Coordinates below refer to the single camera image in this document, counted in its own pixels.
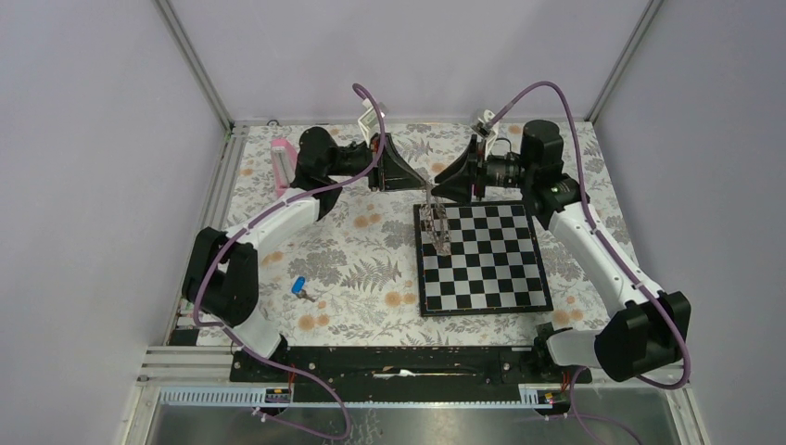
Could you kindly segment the blue headed key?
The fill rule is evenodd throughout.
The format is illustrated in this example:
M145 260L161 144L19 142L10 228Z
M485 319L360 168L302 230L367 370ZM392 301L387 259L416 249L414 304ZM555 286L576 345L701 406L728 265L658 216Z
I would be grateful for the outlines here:
M291 293L298 299L305 299L310 302L315 302L316 298L310 296L305 288L307 280L304 276L299 276L291 287Z

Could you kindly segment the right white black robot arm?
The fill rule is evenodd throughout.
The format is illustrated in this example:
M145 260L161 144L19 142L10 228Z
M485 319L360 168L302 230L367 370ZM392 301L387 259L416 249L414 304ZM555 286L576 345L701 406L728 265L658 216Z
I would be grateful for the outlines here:
M478 122L467 148L437 176L433 192L457 203L487 188L517 189L529 216L560 241L598 291L610 317L600 330L555 330L543 324L531 358L533 373L553 382L568 366L600 368L614 381L649 379L647 373L681 362L691 375L687 348L691 305L680 291L668 293L619 247L590 204L584 176L564 172L564 139L552 121L534 120L523 130L518 152L490 154L498 127Z

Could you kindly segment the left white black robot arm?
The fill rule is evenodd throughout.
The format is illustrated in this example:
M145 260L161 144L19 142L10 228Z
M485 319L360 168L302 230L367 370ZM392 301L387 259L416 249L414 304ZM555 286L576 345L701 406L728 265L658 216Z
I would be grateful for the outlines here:
M388 133L370 140L339 145L324 127L305 130L298 140L294 177L271 205L246 222L226 230L198 232L187 266L182 294L201 313L254 354L252 369L267 381L282 377L287 357L285 337L259 308L259 259L298 231L323 219L344 186L365 178L373 191L418 190L426 186L398 153Z

